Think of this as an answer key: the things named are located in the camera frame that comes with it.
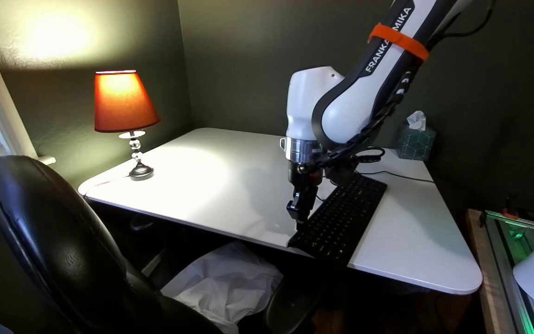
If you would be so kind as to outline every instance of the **orange velcro strap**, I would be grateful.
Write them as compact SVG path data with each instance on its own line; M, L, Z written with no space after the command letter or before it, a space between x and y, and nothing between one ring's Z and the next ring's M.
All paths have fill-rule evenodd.
M414 56L418 57L422 61L426 61L430 55L426 47L417 40L410 38L409 36L398 32L391 27L377 24L370 33L369 39L372 37L378 37L388 40L392 44L402 47L409 51Z

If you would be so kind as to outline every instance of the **black keyboard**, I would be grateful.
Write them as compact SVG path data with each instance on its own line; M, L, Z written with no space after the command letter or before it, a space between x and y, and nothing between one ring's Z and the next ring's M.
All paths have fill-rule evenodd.
M368 226L387 185L354 173L337 186L288 241L288 247L345 267Z

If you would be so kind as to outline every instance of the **teal tissue box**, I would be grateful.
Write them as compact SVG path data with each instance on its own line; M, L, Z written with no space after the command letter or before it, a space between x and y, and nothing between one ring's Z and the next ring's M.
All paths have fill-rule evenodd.
M401 123L397 141L397 154L401 159L427 161L432 151L436 131L426 126L419 131L409 128L407 121Z

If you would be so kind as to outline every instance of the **office chair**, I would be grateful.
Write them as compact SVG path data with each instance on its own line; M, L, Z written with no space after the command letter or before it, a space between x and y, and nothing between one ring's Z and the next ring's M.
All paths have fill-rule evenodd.
M39 161L0 157L0 230L32 283L76 332L220 333L154 288L83 198ZM284 279L265 323L277 333L303 331L318 298L318 288Z

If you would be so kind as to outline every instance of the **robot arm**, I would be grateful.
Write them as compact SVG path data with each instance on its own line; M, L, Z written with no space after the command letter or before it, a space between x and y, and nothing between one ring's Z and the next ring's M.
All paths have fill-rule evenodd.
M381 24L430 49L432 37L450 25L470 1L395 0ZM294 186L293 199L287 209L299 226L308 218L322 182L324 163L319 165L316 161L330 161L330 156L339 158L339 154L330 153L343 145L348 146L348 142L364 139L364 135L371 137L372 130L377 129L384 117L394 110L394 104L400 102L421 64L421 60L402 47L372 37L346 77L330 66L292 75L288 91L288 130L280 146L286 151L288 180ZM389 106L393 96L396 101ZM343 164L351 171L357 165L348 159Z

